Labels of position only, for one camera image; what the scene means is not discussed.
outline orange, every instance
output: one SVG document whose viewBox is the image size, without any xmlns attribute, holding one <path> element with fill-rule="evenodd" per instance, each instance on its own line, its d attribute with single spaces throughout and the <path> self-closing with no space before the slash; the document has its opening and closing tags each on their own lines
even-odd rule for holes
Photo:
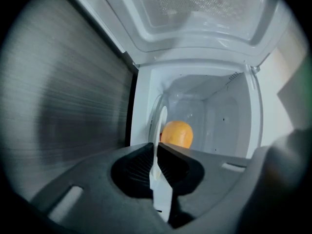
<svg viewBox="0 0 312 234">
<path fill-rule="evenodd" d="M 193 131 L 189 124 L 183 121 L 170 121 L 164 127 L 160 142 L 170 143 L 189 148 L 193 141 Z"/>
</svg>

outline white plastic piece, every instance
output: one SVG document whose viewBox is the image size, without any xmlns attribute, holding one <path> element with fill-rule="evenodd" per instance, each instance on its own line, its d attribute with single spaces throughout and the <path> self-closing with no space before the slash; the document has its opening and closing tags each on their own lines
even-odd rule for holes
<svg viewBox="0 0 312 234">
<path fill-rule="evenodd" d="M 62 200 L 48 214 L 48 218 L 59 224 L 67 216 L 83 193 L 79 186 L 73 186 Z"/>
<path fill-rule="evenodd" d="M 245 167 L 235 166 L 229 163 L 223 163 L 221 167 L 238 173 L 242 173 L 246 170 Z"/>
<path fill-rule="evenodd" d="M 246 158 L 252 158 L 256 148 L 260 147 L 262 131 L 263 131 L 263 112 L 262 101 L 260 95 L 260 88 L 257 77 L 252 73 L 249 66 L 246 66 L 245 71 L 249 98 L 250 98 L 250 112 L 251 112 L 251 127 L 250 140 L 247 150 Z"/>
<path fill-rule="evenodd" d="M 159 118 L 157 119 L 158 122 L 154 131 L 154 159 L 153 166 L 150 171 L 150 188 L 153 190 L 153 207 L 157 210 L 165 222 L 169 219 L 173 190 L 158 166 L 157 148 L 159 144 L 160 129 L 166 122 L 167 115 L 167 108 L 164 106 L 160 112 Z"/>
</svg>

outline brushed metal surface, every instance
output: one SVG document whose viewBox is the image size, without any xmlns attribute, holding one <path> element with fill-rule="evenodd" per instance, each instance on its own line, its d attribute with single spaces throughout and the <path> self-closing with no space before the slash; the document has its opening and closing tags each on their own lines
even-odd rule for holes
<svg viewBox="0 0 312 234">
<path fill-rule="evenodd" d="M 6 174 L 30 200 L 95 153 L 124 146 L 132 73 L 67 0 L 31 0 L 0 53 Z"/>
</svg>

